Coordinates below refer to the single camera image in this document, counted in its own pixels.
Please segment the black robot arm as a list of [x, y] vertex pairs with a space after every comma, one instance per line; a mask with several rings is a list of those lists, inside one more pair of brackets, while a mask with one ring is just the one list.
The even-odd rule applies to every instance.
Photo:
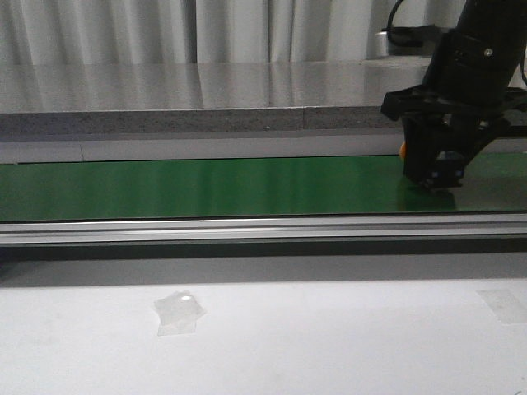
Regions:
[[456, 187], [465, 167], [500, 137], [523, 137], [508, 111], [526, 111], [526, 91], [510, 85], [525, 69], [526, 3], [467, 1], [456, 27], [395, 27], [398, 47], [435, 45], [422, 83], [385, 94], [381, 113], [403, 123], [403, 174], [427, 188]]

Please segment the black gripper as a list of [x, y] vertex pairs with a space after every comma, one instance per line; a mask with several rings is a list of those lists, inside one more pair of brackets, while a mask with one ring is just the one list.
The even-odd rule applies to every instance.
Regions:
[[456, 136], [455, 168], [464, 169], [498, 137], [526, 134], [504, 116], [526, 109], [526, 92], [509, 86], [525, 47], [524, 28], [454, 28], [441, 36], [420, 85], [385, 95], [382, 114], [403, 123], [409, 180], [447, 187], [437, 136]]

